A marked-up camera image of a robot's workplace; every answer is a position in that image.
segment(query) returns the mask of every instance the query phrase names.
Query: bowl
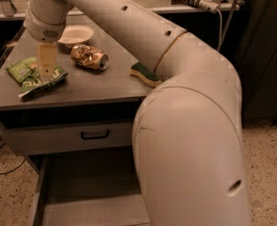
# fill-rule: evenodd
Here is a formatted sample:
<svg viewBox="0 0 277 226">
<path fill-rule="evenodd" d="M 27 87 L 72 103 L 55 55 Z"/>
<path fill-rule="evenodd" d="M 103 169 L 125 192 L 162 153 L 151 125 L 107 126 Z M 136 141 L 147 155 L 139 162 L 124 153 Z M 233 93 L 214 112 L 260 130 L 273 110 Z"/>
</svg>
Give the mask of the bowl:
<svg viewBox="0 0 277 226">
<path fill-rule="evenodd" d="M 73 48 L 77 43 L 86 43 L 93 35 L 93 30 L 84 25 L 66 26 L 58 40 L 68 48 Z"/>
</svg>

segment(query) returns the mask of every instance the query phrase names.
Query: drawer handle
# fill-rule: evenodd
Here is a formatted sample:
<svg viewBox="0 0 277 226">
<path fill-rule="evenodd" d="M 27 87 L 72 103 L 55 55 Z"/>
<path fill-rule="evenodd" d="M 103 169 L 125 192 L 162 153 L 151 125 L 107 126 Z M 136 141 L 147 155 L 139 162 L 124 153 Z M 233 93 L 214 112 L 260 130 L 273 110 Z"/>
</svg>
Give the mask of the drawer handle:
<svg viewBox="0 0 277 226">
<path fill-rule="evenodd" d="M 104 138 L 106 138 L 106 137 L 108 137 L 109 136 L 109 130 L 107 129 L 106 130 L 106 133 L 104 134 L 104 135 L 102 135 L 102 136 L 96 136 L 96 137 L 85 137 L 85 132 L 81 132 L 81 138 L 82 139 L 85 139 L 85 140 L 89 140 L 89 139 L 104 139 Z"/>
</svg>

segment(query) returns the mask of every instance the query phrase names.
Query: terrazzo floor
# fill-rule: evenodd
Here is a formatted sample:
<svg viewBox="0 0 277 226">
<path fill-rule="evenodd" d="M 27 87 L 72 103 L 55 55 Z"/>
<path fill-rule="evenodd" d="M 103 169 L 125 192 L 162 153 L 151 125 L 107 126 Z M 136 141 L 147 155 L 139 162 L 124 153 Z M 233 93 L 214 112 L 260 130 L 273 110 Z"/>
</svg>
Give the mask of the terrazzo floor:
<svg viewBox="0 0 277 226">
<path fill-rule="evenodd" d="M 253 226 L 277 226 L 277 127 L 270 121 L 248 122 L 243 136 Z M 23 161 L 7 145 L 0 150 L 0 172 Z M 1 226 L 29 225 L 37 182 L 38 175 L 27 162 L 12 173 L 0 175 Z"/>
</svg>

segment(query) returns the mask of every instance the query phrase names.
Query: gold can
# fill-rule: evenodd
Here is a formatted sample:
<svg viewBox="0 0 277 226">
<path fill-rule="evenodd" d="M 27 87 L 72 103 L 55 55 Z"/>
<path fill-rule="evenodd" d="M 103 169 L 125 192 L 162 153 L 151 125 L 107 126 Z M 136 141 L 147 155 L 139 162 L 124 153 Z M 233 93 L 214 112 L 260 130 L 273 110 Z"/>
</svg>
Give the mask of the gold can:
<svg viewBox="0 0 277 226">
<path fill-rule="evenodd" d="M 76 44 L 71 58 L 78 65 L 93 70 L 104 71 L 108 65 L 108 56 L 103 51 L 86 44 Z"/>
</svg>

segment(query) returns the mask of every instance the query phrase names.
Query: yellow sponge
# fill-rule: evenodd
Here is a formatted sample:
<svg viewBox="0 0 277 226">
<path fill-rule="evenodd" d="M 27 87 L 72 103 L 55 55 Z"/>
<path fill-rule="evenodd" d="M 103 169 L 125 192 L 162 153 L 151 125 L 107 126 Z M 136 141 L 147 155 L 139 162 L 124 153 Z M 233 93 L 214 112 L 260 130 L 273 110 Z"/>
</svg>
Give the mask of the yellow sponge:
<svg viewBox="0 0 277 226">
<path fill-rule="evenodd" d="M 162 83 L 162 81 L 154 73 L 150 72 L 140 62 L 134 64 L 131 67 L 130 74 L 138 77 L 146 85 L 153 88 L 159 86 Z"/>
</svg>

